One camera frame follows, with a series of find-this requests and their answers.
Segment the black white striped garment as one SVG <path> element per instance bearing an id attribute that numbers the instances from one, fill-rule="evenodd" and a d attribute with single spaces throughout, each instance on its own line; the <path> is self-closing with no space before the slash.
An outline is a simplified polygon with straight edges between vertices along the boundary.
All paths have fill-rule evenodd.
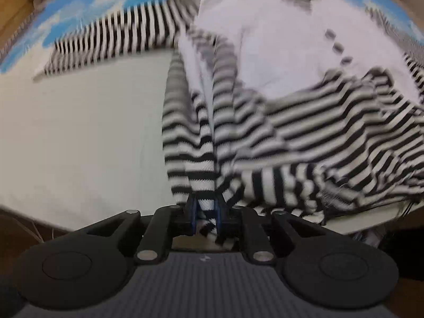
<path id="1" fill-rule="evenodd" d="M 42 74 L 173 49 L 162 148 L 218 244 L 225 207 L 313 223 L 423 200 L 423 44 L 346 0 L 154 0 L 56 39 Z"/>

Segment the blue white patterned bedsheet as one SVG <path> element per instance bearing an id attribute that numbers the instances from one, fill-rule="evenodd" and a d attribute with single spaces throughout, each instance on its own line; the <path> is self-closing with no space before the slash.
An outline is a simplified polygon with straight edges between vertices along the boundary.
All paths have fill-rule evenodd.
<path id="1" fill-rule="evenodd" d="M 162 148 L 170 47 L 44 76 L 56 39 L 154 0 L 54 0 L 1 56 L 1 206 L 76 230 L 120 212 L 177 204 Z M 390 0 L 380 9 L 423 44 Z"/>

